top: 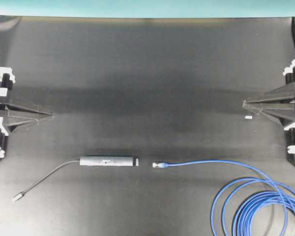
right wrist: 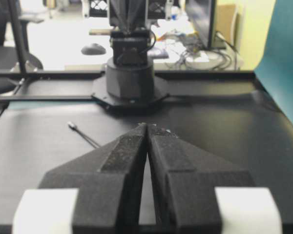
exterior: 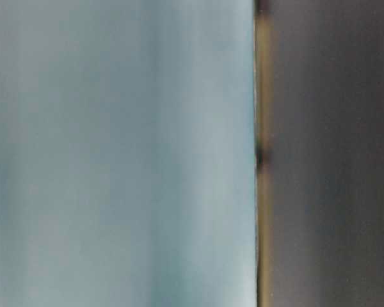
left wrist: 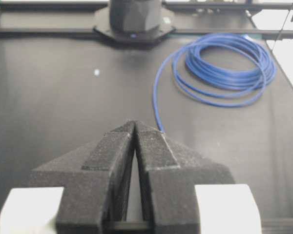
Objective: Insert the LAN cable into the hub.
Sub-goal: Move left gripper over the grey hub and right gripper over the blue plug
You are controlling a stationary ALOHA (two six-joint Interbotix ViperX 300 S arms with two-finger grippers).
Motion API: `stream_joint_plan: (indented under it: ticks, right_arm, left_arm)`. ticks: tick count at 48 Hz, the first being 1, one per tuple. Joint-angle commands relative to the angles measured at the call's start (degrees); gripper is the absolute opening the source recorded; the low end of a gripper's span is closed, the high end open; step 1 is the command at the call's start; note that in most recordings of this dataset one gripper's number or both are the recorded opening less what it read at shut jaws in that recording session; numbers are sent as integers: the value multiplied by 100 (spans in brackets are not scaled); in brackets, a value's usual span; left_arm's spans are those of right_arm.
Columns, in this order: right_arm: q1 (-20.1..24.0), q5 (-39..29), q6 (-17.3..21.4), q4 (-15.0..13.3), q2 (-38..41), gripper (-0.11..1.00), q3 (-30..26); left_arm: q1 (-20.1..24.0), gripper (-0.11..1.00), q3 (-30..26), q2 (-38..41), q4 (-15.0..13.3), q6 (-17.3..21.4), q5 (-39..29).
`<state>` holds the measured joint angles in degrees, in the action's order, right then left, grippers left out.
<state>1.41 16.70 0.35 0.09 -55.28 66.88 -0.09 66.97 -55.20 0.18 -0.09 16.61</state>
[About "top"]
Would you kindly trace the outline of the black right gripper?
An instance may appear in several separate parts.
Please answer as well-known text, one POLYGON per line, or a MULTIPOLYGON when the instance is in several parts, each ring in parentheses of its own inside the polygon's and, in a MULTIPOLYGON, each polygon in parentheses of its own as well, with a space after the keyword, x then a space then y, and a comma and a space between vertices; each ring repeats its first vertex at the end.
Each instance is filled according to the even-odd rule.
POLYGON ((295 154, 295 59, 283 71, 286 84, 274 90, 247 98, 243 107, 280 124, 288 133, 288 153, 295 154))

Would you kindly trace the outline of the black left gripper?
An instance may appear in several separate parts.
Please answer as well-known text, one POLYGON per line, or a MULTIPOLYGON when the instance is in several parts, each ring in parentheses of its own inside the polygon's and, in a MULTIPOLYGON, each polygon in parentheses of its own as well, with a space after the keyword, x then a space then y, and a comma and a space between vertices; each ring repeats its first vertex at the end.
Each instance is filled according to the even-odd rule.
POLYGON ((5 157, 7 138, 10 133, 41 125, 53 120, 53 113, 41 105, 37 105, 12 94, 15 76, 10 67, 0 67, 0 158, 5 157))

